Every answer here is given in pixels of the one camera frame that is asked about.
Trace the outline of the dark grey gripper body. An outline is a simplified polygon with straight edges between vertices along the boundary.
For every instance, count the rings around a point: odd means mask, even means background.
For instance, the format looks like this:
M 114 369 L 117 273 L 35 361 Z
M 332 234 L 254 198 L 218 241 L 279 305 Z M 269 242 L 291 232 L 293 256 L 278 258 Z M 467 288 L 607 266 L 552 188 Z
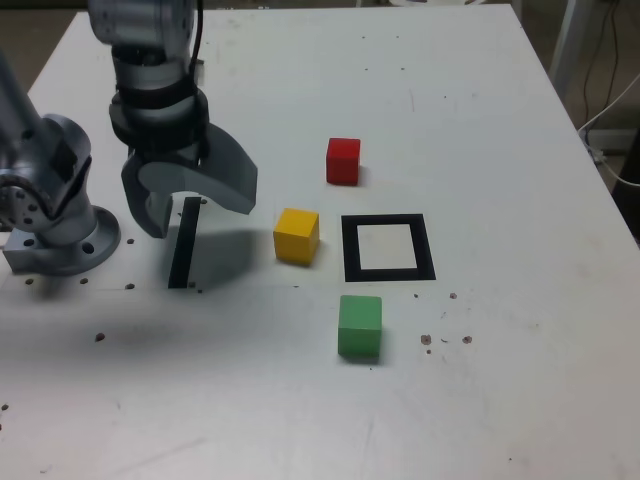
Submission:
M 129 166 L 140 168 L 149 163 L 170 163 L 196 169 L 205 153 L 206 147 L 201 142 L 191 143 L 179 149 L 163 149 L 152 145 L 142 145 L 130 148 Z

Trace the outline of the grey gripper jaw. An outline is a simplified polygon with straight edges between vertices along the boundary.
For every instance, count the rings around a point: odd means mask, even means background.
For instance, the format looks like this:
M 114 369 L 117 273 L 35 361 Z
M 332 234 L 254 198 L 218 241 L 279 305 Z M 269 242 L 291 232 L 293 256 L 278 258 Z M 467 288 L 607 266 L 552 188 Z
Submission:
M 206 127 L 196 162 L 178 155 L 143 166 L 138 178 L 153 193 L 194 192 L 226 210 L 247 215 L 256 204 L 257 167 L 242 146 L 216 125 Z
M 121 172 L 127 203 L 132 217 L 149 236 L 164 239 L 168 232 L 173 199 L 142 185 L 138 178 L 142 167 L 142 158 L 130 153 Z

